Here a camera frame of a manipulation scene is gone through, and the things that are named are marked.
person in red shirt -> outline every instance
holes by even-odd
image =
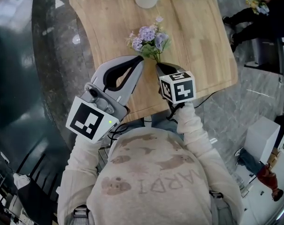
[[[262,184],[272,190],[272,198],[275,202],[283,196],[284,192],[278,188],[276,174],[269,169],[269,164],[264,165],[261,162],[256,162],[243,147],[236,151],[235,157],[238,157],[236,165],[245,166],[248,171],[257,176]]]

blue jeans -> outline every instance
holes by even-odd
[[[247,152],[244,148],[240,151],[240,156],[238,158],[238,164],[245,166],[246,169],[257,176],[259,171],[264,167],[261,162],[256,162],[253,156]]]
[[[177,124],[174,121],[169,121],[166,119],[166,117],[170,116],[170,114],[171,114],[170,110],[165,110],[157,114],[151,115],[151,118],[152,118],[151,127],[175,133],[177,136],[179,136],[183,140],[184,135],[177,133]],[[145,127],[143,120],[141,119],[128,122],[127,124],[128,124],[128,129],[124,133],[127,133],[135,128]]]

black pants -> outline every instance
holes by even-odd
[[[244,41],[255,38],[273,39],[275,37],[268,17],[262,14],[255,14],[251,8],[246,8],[232,16],[230,18],[230,22],[232,25],[244,22],[253,22],[253,24],[244,28],[240,33],[234,35],[235,43],[240,44]]]

purple flower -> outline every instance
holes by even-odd
[[[140,37],[135,37],[133,40],[132,40],[132,48],[134,50],[136,50],[137,52],[139,52],[142,48],[142,39]]]
[[[162,22],[164,19],[161,16],[156,17],[156,21],[158,23]]]
[[[162,33],[162,32],[157,33],[155,40],[154,40],[156,48],[162,51],[168,39],[169,39],[169,36],[166,33]]]
[[[145,41],[152,41],[155,38],[155,30],[152,27],[141,27],[139,33]]]

